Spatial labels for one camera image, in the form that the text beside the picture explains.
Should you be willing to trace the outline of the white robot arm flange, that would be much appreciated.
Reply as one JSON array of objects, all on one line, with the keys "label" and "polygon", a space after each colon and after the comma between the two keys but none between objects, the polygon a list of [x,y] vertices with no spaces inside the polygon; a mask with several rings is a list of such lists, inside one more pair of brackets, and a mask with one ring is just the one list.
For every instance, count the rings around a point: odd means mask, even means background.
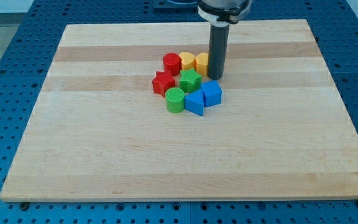
[{"label": "white robot arm flange", "polygon": [[198,14],[211,25],[237,24],[250,12],[253,0],[198,0]]}]

